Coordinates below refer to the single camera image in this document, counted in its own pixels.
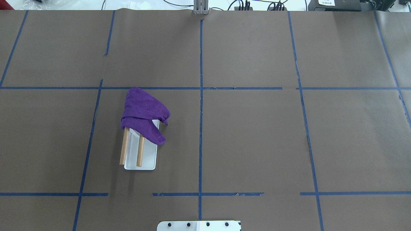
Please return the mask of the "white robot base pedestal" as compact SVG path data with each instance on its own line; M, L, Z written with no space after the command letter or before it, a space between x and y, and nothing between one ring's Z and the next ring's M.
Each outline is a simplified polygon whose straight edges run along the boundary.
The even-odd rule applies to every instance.
M163 221L157 225L157 231L241 231L240 221Z

